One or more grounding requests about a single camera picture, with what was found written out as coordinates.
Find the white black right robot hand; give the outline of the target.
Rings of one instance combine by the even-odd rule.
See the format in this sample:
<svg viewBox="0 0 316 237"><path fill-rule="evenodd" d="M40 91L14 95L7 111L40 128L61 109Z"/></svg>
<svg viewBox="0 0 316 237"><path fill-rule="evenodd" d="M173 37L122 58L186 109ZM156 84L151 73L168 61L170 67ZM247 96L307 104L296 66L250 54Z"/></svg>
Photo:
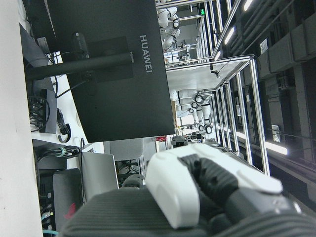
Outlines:
<svg viewBox="0 0 316 237"><path fill-rule="evenodd" d="M99 194L62 237L313 237L316 220L280 180L229 153L193 144L156 153L137 187Z"/></svg>

